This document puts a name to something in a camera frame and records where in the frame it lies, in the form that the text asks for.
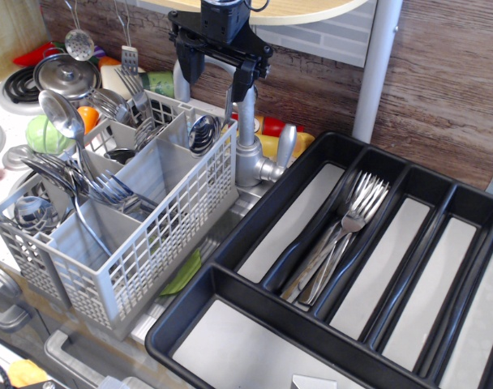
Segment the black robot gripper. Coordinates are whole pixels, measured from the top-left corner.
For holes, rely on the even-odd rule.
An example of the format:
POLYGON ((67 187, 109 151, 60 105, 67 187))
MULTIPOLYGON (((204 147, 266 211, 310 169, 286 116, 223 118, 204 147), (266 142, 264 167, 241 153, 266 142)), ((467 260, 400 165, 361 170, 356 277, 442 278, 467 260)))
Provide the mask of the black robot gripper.
POLYGON ((213 58, 236 68, 232 102, 244 101, 257 78, 270 71, 273 48, 251 29, 250 1, 202 1, 199 12, 171 11, 169 39, 176 46, 184 79, 194 84, 213 58))

